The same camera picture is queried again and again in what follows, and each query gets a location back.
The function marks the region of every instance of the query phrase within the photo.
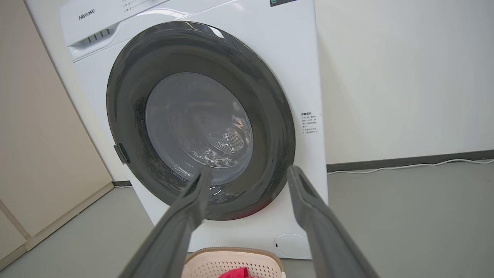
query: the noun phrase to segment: washing machine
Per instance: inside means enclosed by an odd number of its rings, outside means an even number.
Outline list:
[[[203,165],[189,251],[310,259],[286,169],[327,202],[314,0],[73,0],[65,43],[98,123],[156,224]]]

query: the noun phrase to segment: door glass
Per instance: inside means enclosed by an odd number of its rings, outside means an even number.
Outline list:
[[[252,156],[252,127],[237,98],[216,80],[182,72],[162,79],[146,106],[153,148],[179,177],[213,170],[213,185],[232,181]]]

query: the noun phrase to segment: laundry basket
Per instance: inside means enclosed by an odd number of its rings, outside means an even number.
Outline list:
[[[193,253],[185,261],[182,278],[218,278],[243,267],[256,278],[286,278],[283,264],[275,254],[238,247],[205,248]]]

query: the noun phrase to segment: concrete floor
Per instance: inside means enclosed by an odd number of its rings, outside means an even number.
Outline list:
[[[494,163],[328,177],[329,203],[382,278],[494,277]],[[116,188],[0,278],[117,277],[153,225],[132,188]],[[284,260],[288,278],[315,278]]]

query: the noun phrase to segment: power cord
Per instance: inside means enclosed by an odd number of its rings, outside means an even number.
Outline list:
[[[364,172],[334,171],[334,172],[328,173],[328,176],[329,175],[332,175],[332,174],[336,174],[336,173],[370,174],[370,173],[374,173],[374,172],[381,171],[381,170],[384,170],[384,169],[387,169],[387,170],[396,170],[396,169],[405,169],[405,168],[415,168],[415,167],[421,167],[421,166],[439,166],[439,165],[443,165],[443,164],[450,163],[450,162],[467,162],[467,163],[475,163],[475,164],[489,164],[489,163],[493,163],[494,162],[494,159],[493,160],[489,160],[489,161],[475,161],[475,160],[468,160],[468,159],[451,159],[451,160],[439,162],[439,163],[436,163],[436,164],[413,164],[413,165],[406,165],[406,166],[399,166],[399,167],[383,167],[383,168],[374,169],[374,170],[370,170],[370,171],[364,171]]]

